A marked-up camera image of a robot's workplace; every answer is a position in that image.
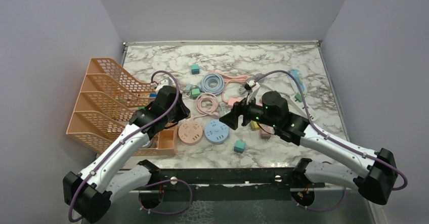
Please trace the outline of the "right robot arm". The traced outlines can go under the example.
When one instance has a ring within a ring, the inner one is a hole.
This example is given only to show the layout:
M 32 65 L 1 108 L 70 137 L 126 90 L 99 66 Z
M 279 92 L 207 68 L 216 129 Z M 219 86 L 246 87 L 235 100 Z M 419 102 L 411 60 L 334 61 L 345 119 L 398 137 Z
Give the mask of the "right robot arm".
M 251 121 L 270 126 L 280 139 L 318 151 L 343 166 L 328 166 L 314 160 L 303 160 L 292 173 L 298 187 L 308 183 L 330 183 L 350 189 L 375 204 L 385 205 L 398 178 L 393 153 L 385 148 L 366 149 L 321 130 L 310 120 L 291 113 L 288 102 L 276 91 L 264 93 L 262 104 L 243 99 L 220 118 L 229 128 L 238 128 Z

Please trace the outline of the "yellow charger cube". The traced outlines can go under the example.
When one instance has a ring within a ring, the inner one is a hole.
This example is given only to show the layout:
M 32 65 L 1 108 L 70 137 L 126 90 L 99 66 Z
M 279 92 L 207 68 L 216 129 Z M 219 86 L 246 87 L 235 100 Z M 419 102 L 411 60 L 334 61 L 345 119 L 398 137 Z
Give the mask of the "yellow charger cube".
M 251 130 L 255 131 L 255 130 L 260 130 L 260 126 L 256 121 L 251 121 L 250 122 L 250 128 Z

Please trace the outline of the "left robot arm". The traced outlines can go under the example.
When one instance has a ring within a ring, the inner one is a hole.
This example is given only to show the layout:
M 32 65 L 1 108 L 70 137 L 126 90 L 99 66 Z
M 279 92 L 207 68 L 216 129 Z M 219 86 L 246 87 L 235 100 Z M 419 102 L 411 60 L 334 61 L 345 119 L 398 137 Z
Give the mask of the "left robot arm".
M 152 189 L 159 175 L 150 170 L 134 168 L 120 180 L 116 173 L 130 157 L 169 123 L 178 123 L 190 115 L 178 88 L 163 86 L 155 100 L 133 113 L 116 140 L 90 165 L 79 173 L 68 172 L 63 180 L 64 201 L 69 206 L 68 219 L 90 223 L 99 221 L 108 211 L 113 198 L 138 186 Z

